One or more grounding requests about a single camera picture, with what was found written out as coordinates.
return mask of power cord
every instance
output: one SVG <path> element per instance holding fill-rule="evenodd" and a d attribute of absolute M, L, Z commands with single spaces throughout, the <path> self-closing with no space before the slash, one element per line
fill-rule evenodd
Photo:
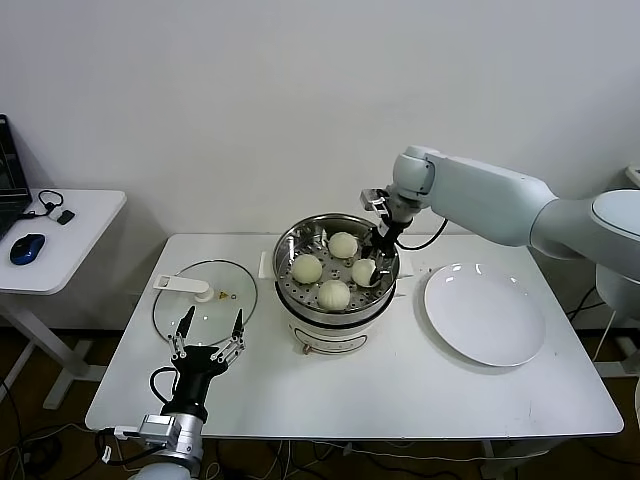
<path fill-rule="evenodd" d="M 402 250 L 410 250 L 410 251 L 422 250 L 423 248 L 427 248 L 429 245 L 435 242 L 438 239 L 438 237 L 440 237 L 440 235 L 442 235 L 442 232 L 444 232 L 444 229 L 447 227 L 448 223 L 449 223 L 449 220 L 445 218 L 442 224 L 440 225 L 440 228 L 438 228 L 438 231 L 433 235 L 433 237 L 431 237 L 427 242 L 423 243 L 422 245 L 418 245 L 417 247 L 408 247 L 406 245 L 401 244 L 400 240 L 396 240 L 396 245 L 400 247 Z"/>
<path fill-rule="evenodd" d="M 7 391 L 7 397 L 9 397 L 9 402 L 11 403 L 11 407 L 13 408 L 13 413 L 15 414 L 15 417 L 16 417 L 16 425 L 18 427 L 18 444 L 15 447 L 18 450 L 18 465 L 17 466 L 20 467 L 20 470 L 22 471 L 22 477 L 25 478 L 24 454 L 23 454 L 23 451 L 24 451 L 24 436 L 22 434 L 22 422 L 20 421 L 20 413 L 18 412 L 18 406 L 16 404 L 15 399 L 13 398 L 13 394 L 11 393 L 11 389 L 9 388 L 9 385 L 7 385 L 4 377 L 0 376 L 0 382 L 2 382 L 2 386 Z M 7 463 L 5 464 L 4 478 L 9 478 L 10 460 L 11 460 L 11 457 L 9 457 L 7 459 Z"/>

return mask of white robotic arm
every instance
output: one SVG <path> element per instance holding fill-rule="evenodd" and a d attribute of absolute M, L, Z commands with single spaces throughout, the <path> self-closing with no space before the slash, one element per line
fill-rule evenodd
<path fill-rule="evenodd" d="M 537 178 L 411 146 L 396 159 L 393 184 L 364 190 L 361 200 L 382 220 L 372 233 L 372 251 L 388 250 L 414 215 L 431 207 L 498 244 L 592 260 L 603 300 L 620 313 L 640 315 L 638 190 L 562 200 Z"/>

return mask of small white table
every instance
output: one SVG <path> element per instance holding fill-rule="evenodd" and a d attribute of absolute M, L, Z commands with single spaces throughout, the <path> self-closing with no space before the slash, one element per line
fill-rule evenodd
<path fill-rule="evenodd" d="M 92 342 L 81 340 L 71 350 L 25 306 L 22 296 L 53 295 L 62 290 L 126 201 L 125 194 L 118 191 L 55 190 L 64 195 L 63 208 L 76 214 L 73 220 L 66 225 L 46 217 L 20 220 L 0 241 L 0 293 L 5 294 L 0 297 L 0 308 L 6 319 L 30 340 L 6 383 L 11 386 L 34 347 L 39 346 L 63 367 L 44 402 L 47 409 L 58 408 L 73 380 L 99 382 L 106 367 L 87 365 L 83 358 Z M 39 191 L 31 191 L 34 202 L 27 211 L 44 212 L 37 199 Z M 28 233 L 44 234 L 45 244 L 32 263 L 14 265 L 9 261 L 9 251 L 17 239 Z M 0 400 L 5 395 L 4 389 L 1 392 Z"/>
<path fill-rule="evenodd" d="M 258 279 L 260 253 L 271 251 L 277 238 L 175 235 L 151 276 L 220 258 L 242 264 L 257 279 L 258 304 L 245 330 L 247 349 L 211 383 L 204 436 L 529 440 L 503 452 L 515 456 L 572 436 L 622 429 L 609 393 L 525 248 L 501 247 L 475 235 L 445 235 L 428 249 L 412 252 L 408 258 L 415 275 L 399 280 L 409 295 L 394 298 L 375 320 L 376 331 L 364 348 L 323 356 L 302 354 L 273 281 Z M 483 366 L 458 354 L 433 330 L 422 302 L 428 272 L 455 262 L 498 266 L 536 296 L 547 334 L 531 362 L 516 368 Z M 155 297 L 150 281 L 87 413 L 92 429 L 139 425 L 145 414 L 162 407 L 149 389 L 150 374 L 170 364 L 169 347 L 153 326 Z M 165 395 L 171 382 L 171 375 L 157 378 Z M 483 475 L 493 478 L 522 461 L 491 461 Z"/>

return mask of computer mouse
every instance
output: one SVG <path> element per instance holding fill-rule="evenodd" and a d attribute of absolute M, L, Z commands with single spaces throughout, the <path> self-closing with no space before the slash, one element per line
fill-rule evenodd
<path fill-rule="evenodd" d="M 30 233 L 16 240 L 11 247 L 9 259 L 14 265 L 26 265 L 33 262 L 44 245 L 44 235 Z"/>

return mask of table leg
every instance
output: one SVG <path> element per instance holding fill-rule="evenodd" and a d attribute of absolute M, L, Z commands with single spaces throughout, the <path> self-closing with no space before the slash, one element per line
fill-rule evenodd
<path fill-rule="evenodd" d="M 42 348 L 62 366 L 62 372 L 60 372 L 58 379 L 44 401 L 44 408 L 49 410 L 57 409 L 74 380 L 90 382 L 100 382 L 102 380 L 107 367 L 88 365 L 84 361 L 84 357 L 93 342 L 80 340 L 75 349 L 72 350 L 49 330 L 38 317 L 24 307 L 20 299 L 5 296 L 2 308 L 7 312 L 6 319 L 19 332 Z"/>
<path fill-rule="evenodd" d="M 545 450 L 551 450 L 557 447 L 565 438 L 541 438 L 537 440 L 519 440 L 513 444 L 513 446 L 505 449 L 496 455 L 496 457 L 527 457 L 538 452 L 544 452 Z M 500 478 L 504 473 L 508 472 L 512 468 L 516 468 L 519 465 L 525 463 L 529 458 L 513 458 L 509 460 L 486 460 L 480 467 L 480 473 L 482 478 L 495 479 Z"/>
<path fill-rule="evenodd" d="M 13 382 L 15 382 L 16 378 L 18 378 L 18 375 L 20 374 L 20 372 L 26 365 L 27 360 L 29 360 L 29 357 L 33 353 L 34 348 L 36 348 L 36 344 L 33 342 L 29 342 L 27 346 L 24 347 L 24 350 L 22 350 L 22 353 L 18 357 L 18 360 L 16 360 L 16 363 L 13 364 L 13 367 L 11 367 L 11 370 L 9 371 L 9 373 L 4 379 L 4 383 L 7 386 L 7 388 L 11 388 L 13 386 Z M 6 395 L 7 395 L 7 391 L 4 388 L 0 388 L 0 402 L 4 400 L 4 397 Z"/>

